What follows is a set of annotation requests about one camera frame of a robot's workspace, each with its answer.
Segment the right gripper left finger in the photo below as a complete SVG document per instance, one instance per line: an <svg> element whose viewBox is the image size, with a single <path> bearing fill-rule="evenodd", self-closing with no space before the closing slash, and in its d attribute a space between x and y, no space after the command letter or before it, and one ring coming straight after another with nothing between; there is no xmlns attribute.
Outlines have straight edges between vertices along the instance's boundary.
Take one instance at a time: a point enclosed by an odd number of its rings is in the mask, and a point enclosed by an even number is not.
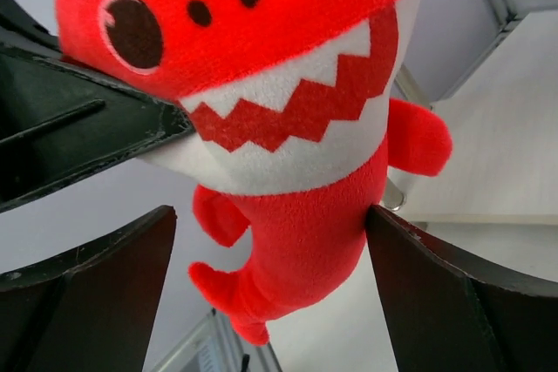
<svg viewBox="0 0 558 372"><path fill-rule="evenodd" d="M160 206L1 276L3 371L140 371L174 245Z"/></svg>

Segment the red shark plush toy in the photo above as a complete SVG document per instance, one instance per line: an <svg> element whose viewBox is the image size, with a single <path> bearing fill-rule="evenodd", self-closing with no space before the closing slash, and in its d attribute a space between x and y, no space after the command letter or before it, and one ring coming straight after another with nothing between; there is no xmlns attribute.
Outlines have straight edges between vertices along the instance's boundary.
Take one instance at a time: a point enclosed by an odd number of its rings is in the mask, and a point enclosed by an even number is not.
<svg viewBox="0 0 558 372"><path fill-rule="evenodd" d="M352 273L390 168L418 151L423 106L391 96L420 0L55 0L65 60L177 104L194 134L144 155L193 178L202 230L244 266L188 269L255 345Z"/></svg>

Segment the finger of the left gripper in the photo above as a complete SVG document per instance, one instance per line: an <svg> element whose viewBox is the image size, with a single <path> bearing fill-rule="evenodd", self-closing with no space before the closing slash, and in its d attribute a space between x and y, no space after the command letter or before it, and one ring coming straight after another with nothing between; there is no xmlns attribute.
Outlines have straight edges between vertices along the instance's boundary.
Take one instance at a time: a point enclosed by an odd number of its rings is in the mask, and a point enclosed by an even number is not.
<svg viewBox="0 0 558 372"><path fill-rule="evenodd" d="M56 37L1 0L2 211L192 134L179 107L66 63Z"/></svg>

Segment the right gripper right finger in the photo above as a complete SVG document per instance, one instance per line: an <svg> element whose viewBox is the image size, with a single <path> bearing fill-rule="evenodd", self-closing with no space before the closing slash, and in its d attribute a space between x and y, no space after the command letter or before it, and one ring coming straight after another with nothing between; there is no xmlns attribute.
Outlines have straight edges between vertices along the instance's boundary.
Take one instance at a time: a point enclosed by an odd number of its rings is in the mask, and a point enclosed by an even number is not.
<svg viewBox="0 0 558 372"><path fill-rule="evenodd" d="M400 371L555 371L557 284L372 206L366 233Z"/></svg>

